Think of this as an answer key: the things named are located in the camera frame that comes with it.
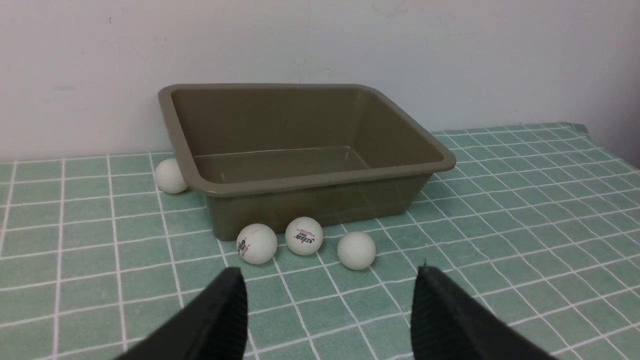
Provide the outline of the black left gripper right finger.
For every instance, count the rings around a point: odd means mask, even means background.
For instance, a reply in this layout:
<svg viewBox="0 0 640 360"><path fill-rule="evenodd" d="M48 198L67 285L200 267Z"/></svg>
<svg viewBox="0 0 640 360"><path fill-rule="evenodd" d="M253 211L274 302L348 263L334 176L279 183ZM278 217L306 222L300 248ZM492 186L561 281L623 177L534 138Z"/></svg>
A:
<svg viewBox="0 0 640 360"><path fill-rule="evenodd" d="M554 359L430 265L418 267L410 338L416 360Z"/></svg>

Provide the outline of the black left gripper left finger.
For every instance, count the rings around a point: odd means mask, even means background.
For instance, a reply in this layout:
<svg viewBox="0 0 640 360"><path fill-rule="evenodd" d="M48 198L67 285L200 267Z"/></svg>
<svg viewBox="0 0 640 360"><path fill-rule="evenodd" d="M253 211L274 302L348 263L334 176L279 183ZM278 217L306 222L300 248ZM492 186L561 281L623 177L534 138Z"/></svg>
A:
<svg viewBox="0 0 640 360"><path fill-rule="evenodd" d="M229 267L119 360L242 360L249 338L242 270Z"/></svg>

